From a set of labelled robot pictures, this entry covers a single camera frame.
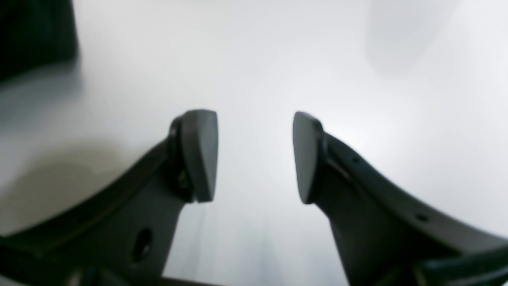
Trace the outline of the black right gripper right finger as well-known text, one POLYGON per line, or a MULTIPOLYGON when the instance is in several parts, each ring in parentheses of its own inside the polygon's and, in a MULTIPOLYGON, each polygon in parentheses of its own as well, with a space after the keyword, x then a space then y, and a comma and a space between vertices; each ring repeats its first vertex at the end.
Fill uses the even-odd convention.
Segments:
POLYGON ((300 199, 328 218, 351 286, 506 284, 506 238, 406 193, 306 112, 293 147, 300 199))

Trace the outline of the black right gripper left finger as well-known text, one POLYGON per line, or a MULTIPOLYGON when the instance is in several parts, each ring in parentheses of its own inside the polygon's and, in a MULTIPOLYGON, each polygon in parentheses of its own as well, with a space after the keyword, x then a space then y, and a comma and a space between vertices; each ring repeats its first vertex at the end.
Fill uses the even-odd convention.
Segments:
POLYGON ((1 239, 1 275, 28 286, 196 286, 163 278, 180 212, 214 199, 218 117, 194 109, 121 177, 1 239))

